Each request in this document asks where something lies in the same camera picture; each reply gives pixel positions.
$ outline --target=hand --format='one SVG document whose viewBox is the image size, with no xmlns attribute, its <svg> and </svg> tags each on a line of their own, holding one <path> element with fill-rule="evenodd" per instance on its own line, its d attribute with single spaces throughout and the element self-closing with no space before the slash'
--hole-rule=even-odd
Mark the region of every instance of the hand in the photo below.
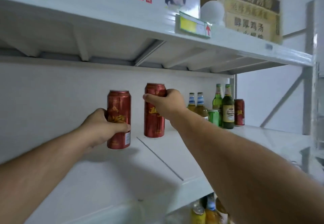
<svg viewBox="0 0 324 224">
<path fill-rule="evenodd" d="M 125 123 L 110 123 L 105 118 L 107 111 L 102 108 L 96 109 L 91 113 L 78 129 L 86 131 L 91 137 L 90 147 L 94 147 L 105 143 L 114 134 L 119 132 L 128 132 L 131 130 L 131 126 Z"/>
<path fill-rule="evenodd" d="M 178 112 L 187 110 L 181 93 L 175 89 L 168 89 L 166 97 L 144 94 L 143 99 L 154 105 L 157 112 L 168 120 L 171 120 Z"/>
</svg>

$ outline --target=red arrow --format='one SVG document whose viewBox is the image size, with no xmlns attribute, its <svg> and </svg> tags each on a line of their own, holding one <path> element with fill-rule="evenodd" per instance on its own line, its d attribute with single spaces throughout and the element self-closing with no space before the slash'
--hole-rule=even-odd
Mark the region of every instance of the red arrow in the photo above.
<svg viewBox="0 0 324 224">
<path fill-rule="evenodd" d="M 207 27 L 206 27 L 206 30 L 207 30 L 207 32 L 208 32 L 208 35 L 209 35 L 209 32 L 210 32 L 210 28 L 209 28 L 209 25 L 207 25 Z"/>
</svg>

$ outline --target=green can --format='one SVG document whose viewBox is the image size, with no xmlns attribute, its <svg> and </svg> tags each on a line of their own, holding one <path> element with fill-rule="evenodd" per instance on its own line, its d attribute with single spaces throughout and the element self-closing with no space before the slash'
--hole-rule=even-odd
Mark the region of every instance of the green can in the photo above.
<svg viewBox="0 0 324 224">
<path fill-rule="evenodd" d="M 219 112 L 217 109 L 207 110 L 208 111 L 208 121 L 219 126 Z"/>
</svg>

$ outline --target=yellow can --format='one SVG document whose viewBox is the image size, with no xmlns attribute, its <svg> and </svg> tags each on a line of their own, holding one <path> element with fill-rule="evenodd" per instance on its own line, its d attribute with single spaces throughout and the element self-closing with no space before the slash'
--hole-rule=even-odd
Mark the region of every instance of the yellow can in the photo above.
<svg viewBox="0 0 324 224">
<path fill-rule="evenodd" d="M 194 207 L 191 211 L 191 223 L 192 224 L 205 224 L 206 212 L 203 207 Z"/>
</svg>

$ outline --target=forearm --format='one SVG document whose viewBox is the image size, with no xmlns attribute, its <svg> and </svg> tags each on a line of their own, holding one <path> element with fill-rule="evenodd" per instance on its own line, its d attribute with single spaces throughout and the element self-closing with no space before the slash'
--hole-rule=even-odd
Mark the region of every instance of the forearm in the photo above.
<svg viewBox="0 0 324 224">
<path fill-rule="evenodd" d="M 1 223 L 23 223 L 87 148 L 77 129 L 0 165 Z"/>
<path fill-rule="evenodd" d="M 280 156 L 189 110 L 171 124 L 238 222 L 324 221 L 322 187 Z"/>
</svg>

